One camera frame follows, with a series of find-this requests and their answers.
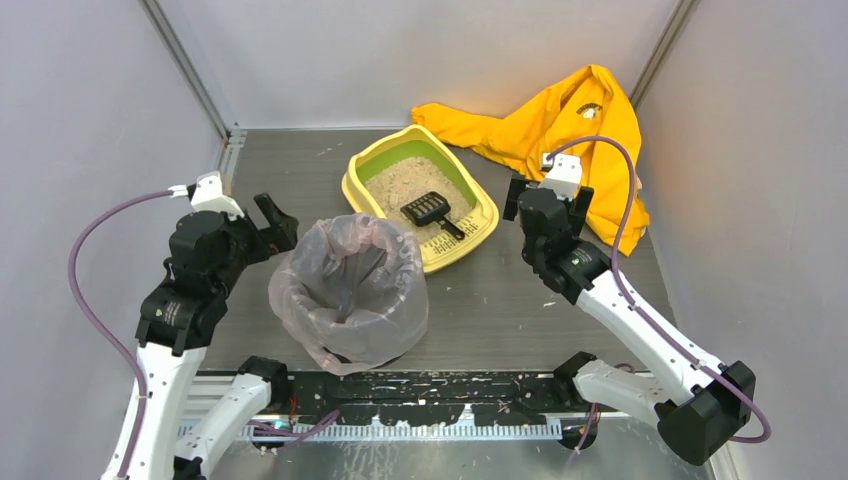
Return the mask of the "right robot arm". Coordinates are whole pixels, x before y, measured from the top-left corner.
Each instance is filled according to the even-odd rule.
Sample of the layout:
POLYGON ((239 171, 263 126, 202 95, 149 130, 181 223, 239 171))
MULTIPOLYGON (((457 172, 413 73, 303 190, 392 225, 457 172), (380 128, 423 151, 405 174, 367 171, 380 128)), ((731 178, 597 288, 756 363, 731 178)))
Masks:
POLYGON ((680 459, 700 466, 751 419, 756 376, 690 341, 613 270, 607 254, 580 238, 592 195, 582 187, 559 198, 515 174, 503 217, 519 221, 522 259, 542 283, 604 325, 650 374, 578 352, 555 370, 555 385, 565 401, 602 404, 656 428, 680 459))

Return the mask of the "bin with pink bag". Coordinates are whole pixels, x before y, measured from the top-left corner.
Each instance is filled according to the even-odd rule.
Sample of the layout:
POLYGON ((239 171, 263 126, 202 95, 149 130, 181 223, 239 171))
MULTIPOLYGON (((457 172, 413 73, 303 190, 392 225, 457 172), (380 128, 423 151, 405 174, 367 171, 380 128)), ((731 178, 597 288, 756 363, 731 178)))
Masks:
POLYGON ((416 237, 368 214, 317 221, 274 271, 268 296, 287 333, 336 376, 387 366, 428 330, 416 237))

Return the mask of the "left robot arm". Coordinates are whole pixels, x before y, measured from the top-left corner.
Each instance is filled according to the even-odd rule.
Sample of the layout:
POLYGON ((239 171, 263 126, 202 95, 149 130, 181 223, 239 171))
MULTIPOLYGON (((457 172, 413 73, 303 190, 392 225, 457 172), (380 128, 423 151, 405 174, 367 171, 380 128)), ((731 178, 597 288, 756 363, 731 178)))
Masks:
POLYGON ((292 250, 296 218, 266 193, 253 198, 268 222, 223 207, 197 208, 177 221, 165 276, 143 300, 136 330, 135 382, 105 479, 206 479, 228 446, 258 413, 288 405, 285 364, 249 357, 229 390, 186 438, 178 429, 191 386, 228 311, 236 282, 250 266, 292 250))

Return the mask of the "black litter scoop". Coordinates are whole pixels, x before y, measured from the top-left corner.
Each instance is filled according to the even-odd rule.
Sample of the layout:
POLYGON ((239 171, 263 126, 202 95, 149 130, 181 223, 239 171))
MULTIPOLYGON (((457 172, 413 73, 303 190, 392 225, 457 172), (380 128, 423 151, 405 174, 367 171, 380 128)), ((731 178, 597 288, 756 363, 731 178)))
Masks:
POLYGON ((465 233, 448 218, 451 212, 448 200, 435 191, 427 192, 407 203, 400 211, 416 227, 436 223, 454 239, 462 241, 466 238, 465 233))

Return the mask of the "yellow green litter box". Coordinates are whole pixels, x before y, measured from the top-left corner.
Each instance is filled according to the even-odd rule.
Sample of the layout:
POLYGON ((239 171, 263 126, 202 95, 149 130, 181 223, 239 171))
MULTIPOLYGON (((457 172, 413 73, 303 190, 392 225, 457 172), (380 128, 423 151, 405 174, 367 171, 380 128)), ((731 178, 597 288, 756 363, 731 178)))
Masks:
POLYGON ((351 157, 341 189, 354 211, 388 219, 419 241, 424 271, 463 257, 494 233, 499 211, 465 166, 432 133, 409 126, 351 157), (405 212, 422 197, 438 197, 447 212, 423 225, 405 212))

